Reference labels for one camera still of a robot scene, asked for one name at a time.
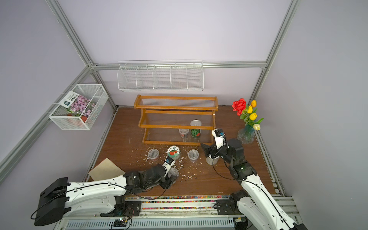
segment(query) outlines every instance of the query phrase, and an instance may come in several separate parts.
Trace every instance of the ventilation grille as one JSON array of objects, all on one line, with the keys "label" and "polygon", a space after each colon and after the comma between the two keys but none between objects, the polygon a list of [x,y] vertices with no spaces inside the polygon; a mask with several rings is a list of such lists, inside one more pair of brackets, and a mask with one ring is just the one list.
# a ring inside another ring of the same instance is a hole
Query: ventilation grille
[{"label": "ventilation grille", "polygon": [[[125,229],[112,227],[114,220],[69,220],[66,230],[76,229]],[[175,229],[175,228],[214,228],[234,227],[232,218],[160,218],[134,219],[130,229]]]}]

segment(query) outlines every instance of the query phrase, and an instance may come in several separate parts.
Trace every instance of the red rose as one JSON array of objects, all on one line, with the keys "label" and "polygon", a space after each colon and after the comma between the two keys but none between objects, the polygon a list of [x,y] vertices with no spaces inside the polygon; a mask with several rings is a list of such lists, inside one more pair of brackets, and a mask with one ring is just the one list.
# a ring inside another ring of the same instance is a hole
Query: red rose
[{"label": "red rose", "polygon": [[233,111],[237,111],[236,114],[238,116],[240,116],[243,110],[245,109],[245,103],[246,102],[244,98],[240,98],[240,100],[233,102],[233,108],[234,108]]}]

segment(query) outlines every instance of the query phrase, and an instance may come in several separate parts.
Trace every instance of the blue glass vase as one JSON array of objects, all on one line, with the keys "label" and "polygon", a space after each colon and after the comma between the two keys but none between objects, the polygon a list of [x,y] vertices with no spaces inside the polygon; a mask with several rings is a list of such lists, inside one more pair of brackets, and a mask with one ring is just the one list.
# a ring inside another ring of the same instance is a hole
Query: blue glass vase
[{"label": "blue glass vase", "polygon": [[250,125],[246,125],[239,130],[237,138],[242,144],[250,144],[254,141],[254,128]]}]

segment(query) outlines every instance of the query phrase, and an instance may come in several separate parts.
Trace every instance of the yellow tulip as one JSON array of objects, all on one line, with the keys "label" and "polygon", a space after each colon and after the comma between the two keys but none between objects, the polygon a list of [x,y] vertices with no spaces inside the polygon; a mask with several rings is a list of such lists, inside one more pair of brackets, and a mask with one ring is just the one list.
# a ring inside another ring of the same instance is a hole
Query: yellow tulip
[{"label": "yellow tulip", "polygon": [[254,125],[253,125],[253,128],[254,128],[255,130],[260,130],[260,129],[261,129],[261,126],[260,126],[259,124],[254,124]]},{"label": "yellow tulip", "polygon": [[256,113],[252,113],[251,115],[249,115],[249,119],[254,121],[257,118],[257,114]]},{"label": "yellow tulip", "polygon": [[253,101],[251,102],[251,106],[252,106],[252,107],[256,107],[256,106],[257,106],[257,101],[256,101],[256,100],[253,100]]},{"label": "yellow tulip", "polygon": [[248,108],[247,113],[252,113],[252,112],[253,112],[253,107],[250,105],[249,108]]}]

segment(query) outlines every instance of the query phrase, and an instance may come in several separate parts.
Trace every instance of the white wire shelf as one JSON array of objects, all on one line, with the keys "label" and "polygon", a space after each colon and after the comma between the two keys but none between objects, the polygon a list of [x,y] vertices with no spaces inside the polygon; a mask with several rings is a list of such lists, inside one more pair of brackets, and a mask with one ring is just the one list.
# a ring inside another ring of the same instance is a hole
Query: white wire shelf
[{"label": "white wire shelf", "polygon": [[160,90],[203,90],[204,73],[202,62],[137,65],[119,62],[117,73],[121,91],[160,91]]},{"label": "white wire shelf", "polygon": [[95,103],[93,110],[85,122],[81,116],[68,116],[69,112],[61,105],[58,105],[52,111],[49,118],[62,130],[91,130],[97,116],[109,98],[105,88],[100,84],[77,84],[71,91],[88,98],[90,100],[88,105]]}]

